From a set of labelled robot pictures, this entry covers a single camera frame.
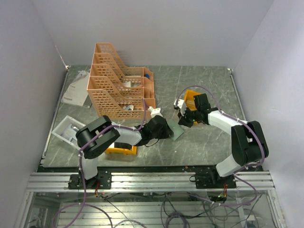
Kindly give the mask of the yellow bin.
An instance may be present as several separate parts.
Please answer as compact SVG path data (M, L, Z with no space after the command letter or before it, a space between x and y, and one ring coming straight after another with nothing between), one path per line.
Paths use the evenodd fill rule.
M201 95L201 93L192 91L192 90L187 90L185 97L184 97L184 101L186 103L187 109L190 110L198 110L196 105L199 105L199 102L196 102L196 98L199 98Z
M112 143L109 148L106 149L105 153L121 153L123 155L136 155L137 154L137 147L132 146L126 143Z

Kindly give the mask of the pink file organizer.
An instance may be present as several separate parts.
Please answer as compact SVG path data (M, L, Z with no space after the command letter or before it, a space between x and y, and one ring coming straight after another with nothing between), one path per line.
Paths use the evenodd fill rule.
M95 44L87 92L97 115L114 120L150 118L144 111L156 108L153 72L126 66L111 43Z

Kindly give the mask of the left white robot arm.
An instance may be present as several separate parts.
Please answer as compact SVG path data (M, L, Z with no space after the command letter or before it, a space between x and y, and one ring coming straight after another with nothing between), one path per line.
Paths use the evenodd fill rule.
M113 143L145 146L152 139L168 139L174 135L165 118L157 115L147 123L127 127L113 123L106 115L76 132L79 150L80 183L91 189L97 182L98 157Z

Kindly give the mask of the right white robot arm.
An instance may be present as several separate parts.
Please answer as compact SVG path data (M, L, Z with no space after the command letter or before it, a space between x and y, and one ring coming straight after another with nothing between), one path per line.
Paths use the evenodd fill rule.
M192 127L195 122L219 128L231 136L231 155L216 165L209 182L215 188L226 183L226 176L246 166L256 166L269 156L269 149L262 127L257 121L243 121L232 117L217 107L212 108L206 94L193 97L195 109L191 110L182 99L174 101L178 110L179 125Z

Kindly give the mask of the white bin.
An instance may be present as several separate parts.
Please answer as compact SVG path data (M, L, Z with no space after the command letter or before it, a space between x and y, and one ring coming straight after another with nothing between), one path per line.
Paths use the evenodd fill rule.
M67 115L51 133L61 141L79 150L76 133L84 126L83 123Z

